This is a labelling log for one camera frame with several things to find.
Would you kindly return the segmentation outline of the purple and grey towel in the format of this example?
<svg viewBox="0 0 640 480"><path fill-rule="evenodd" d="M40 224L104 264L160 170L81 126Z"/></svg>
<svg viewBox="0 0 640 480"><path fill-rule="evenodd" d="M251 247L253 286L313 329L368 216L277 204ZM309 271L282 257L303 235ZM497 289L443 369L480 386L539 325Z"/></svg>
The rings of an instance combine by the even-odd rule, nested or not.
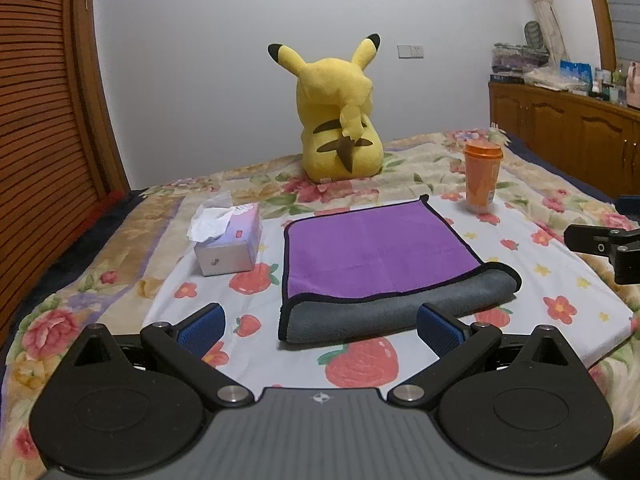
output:
<svg viewBox="0 0 640 480"><path fill-rule="evenodd" d="M412 330L422 304L462 318L522 286L507 264L483 261L427 196L296 220L283 236L278 337L286 344Z"/></svg>

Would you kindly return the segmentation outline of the white strawberry print cloth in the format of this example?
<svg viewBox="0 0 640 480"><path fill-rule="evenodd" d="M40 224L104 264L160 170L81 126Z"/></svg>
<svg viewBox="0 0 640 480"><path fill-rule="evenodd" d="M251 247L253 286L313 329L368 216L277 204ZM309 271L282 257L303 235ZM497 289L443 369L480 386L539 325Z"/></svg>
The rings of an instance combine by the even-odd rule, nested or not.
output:
<svg viewBox="0 0 640 480"><path fill-rule="evenodd" d="M538 324L559 327L587 365L631 333L631 310L587 263L558 240L499 200L484 221L462 203L436 196L429 201L480 258L512 266L523 286L500 307L478 315L508 334L528 334ZM254 271L206 278L193 252L186 252L153 300L145 322L177 323L218 302L226 331L206 353L206 362L254 393L266 387L388 390L435 361L416 332L345 342L288 346L277 340L286 223L267 220Z"/></svg>

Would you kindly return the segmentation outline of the floral bed blanket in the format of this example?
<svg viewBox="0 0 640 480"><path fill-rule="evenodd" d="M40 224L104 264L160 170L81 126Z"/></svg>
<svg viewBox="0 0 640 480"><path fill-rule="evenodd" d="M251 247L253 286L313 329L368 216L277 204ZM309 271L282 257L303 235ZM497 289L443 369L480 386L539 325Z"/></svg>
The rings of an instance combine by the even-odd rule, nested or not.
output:
<svg viewBox="0 0 640 480"><path fill-rule="evenodd" d="M503 151L494 201L476 212L465 199L464 147L483 139ZM314 184L296 156L208 177L153 186L117 207L81 237L43 278L21 310L1 359L1 474L35 479L43 472L28 429L32 406L68 347L90 323L134 334L171 271L192 252L186 229L208 198L256 203L262 224L338 214L352 208L440 196L462 203L477 219L494 218L502 200L562 245L572 223L629 230L610 200L572 182L496 129L447 131L386 146L382 171L368 180ZM608 260L578 256L631 310L631 333L589 365L614 415L608 455L621 456L639 433L639 289L615 284Z"/></svg>

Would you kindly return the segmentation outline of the wooden sideboard cabinet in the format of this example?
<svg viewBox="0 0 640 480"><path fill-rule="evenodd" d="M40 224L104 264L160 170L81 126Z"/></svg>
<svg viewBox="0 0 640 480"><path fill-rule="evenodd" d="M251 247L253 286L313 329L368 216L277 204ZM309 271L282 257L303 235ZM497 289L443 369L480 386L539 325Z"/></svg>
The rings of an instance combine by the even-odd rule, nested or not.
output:
<svg viewBox="0 0 640 480"><path fill-rule="evenodd" d="M617 198L639 193L639 113L526 86L488 84L490 119L545 162Z"/></svg>

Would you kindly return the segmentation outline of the white tissue box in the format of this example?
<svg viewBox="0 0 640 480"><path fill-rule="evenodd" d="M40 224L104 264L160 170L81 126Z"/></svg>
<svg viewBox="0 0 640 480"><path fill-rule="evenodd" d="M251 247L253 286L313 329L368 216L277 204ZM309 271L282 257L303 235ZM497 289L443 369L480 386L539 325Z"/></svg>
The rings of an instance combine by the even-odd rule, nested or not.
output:
<svg viewBox="0 0 640 480"><path fill-rule="evenodd" d="M202 203L186 236L204 276L250 271L262 236L259 205L223 207Z"/></svg>

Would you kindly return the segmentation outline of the pink bag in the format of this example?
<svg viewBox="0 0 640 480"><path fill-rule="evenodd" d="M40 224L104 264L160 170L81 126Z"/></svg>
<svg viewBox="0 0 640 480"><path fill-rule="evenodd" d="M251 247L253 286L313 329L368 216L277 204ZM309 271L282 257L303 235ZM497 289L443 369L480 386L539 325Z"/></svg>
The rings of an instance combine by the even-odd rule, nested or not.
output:
<svg viewBox="0 0 640 480"><path fill-rule="evenodd" d="M640 64L630 62L626 79L626 103L636 110L640 108Z"/></svg>

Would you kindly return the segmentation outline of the orange lidded cup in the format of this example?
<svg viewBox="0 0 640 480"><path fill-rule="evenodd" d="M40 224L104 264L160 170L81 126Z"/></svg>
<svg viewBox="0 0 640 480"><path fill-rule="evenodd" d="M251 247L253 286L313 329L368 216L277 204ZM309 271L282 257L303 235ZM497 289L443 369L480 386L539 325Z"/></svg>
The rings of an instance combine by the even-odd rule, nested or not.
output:
<svg viewBox="0 0 640 480"><path fill-rule="evenodd" d="M476 212L487 212L491 207L502 160L499 144L483 139L465 144L465 199Z"/></svg>

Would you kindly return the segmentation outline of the blue picture box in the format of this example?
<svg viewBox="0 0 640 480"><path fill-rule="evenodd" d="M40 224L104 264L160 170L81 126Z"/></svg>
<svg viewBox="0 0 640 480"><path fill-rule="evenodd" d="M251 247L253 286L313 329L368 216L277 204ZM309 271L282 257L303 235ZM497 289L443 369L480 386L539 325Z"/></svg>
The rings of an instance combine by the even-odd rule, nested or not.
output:
<svg viewBox="0 0 640 480"><path fill-rule="evenodd" d="M560 63L560 72L563 76L581 81L588 88L592 87L592 68L588 63L575 63L562 60Z"/></svg>

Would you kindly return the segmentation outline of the stack of folded clothes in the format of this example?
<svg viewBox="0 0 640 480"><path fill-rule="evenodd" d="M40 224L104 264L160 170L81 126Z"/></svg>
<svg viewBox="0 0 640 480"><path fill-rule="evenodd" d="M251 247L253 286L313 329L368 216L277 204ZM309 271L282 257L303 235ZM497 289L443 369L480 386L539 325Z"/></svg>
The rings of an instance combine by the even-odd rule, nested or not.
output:
<svg viewBox="0 0 640 480"><path fill-rule="evenodd" d="M549 62L546 48L536 49L526 44L494 44L491 69L494 74L525 74Z"/></svg>

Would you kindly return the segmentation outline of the wooden louvered wardrobe door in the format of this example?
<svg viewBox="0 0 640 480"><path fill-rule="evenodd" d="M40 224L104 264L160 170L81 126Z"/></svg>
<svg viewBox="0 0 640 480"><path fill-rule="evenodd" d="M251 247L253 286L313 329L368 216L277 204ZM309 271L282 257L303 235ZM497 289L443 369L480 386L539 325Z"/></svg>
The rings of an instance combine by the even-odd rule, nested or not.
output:
<svg viewBox="0 0 640 480"><path fill-rule="evenodd" d="M129 192L93 0L1 0L1 333L53 261Z"/></svg>

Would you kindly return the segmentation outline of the yellow Pikachu plush toy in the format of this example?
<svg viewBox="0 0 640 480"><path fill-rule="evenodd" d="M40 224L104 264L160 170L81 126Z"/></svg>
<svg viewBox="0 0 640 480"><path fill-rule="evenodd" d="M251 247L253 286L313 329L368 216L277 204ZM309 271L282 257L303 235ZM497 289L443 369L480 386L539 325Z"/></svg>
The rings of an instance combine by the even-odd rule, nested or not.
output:
<svg viewBox="0 0 640 480"><path fill-rule="evenodd" d="M305 61L284 44L270 44L274 62L294 75L303 126L303 170L316 183L370 178L383 166L383 145L371 122L373 82L364 73L380 36L364 38L349 60Z"/></svg>

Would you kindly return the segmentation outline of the tied beige curtain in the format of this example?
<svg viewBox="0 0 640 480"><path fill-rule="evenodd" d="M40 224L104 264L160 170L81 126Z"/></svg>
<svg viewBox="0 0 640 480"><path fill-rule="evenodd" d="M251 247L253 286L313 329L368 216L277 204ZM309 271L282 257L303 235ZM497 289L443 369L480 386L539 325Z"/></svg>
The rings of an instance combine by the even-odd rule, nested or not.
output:
<svg viewBox="0 0 640 480"><path fill-rule="evenodd" d="M568 55L553 0L533 0L533 6L549 51L549 62L559 67L563 60L568 60Z"/></svg>

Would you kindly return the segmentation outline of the white wall switch plate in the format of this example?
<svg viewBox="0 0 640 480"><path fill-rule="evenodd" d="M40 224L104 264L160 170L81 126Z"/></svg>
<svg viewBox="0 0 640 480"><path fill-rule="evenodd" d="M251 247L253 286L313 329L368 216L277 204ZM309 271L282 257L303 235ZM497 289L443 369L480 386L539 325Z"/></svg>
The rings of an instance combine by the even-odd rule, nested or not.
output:
<svg viewBox="0 0 640 480"><path fill-rule="evenodd" d="M412 44L398 44L398 58L424 58L424 49L422 46L413 46Z"/></svg>

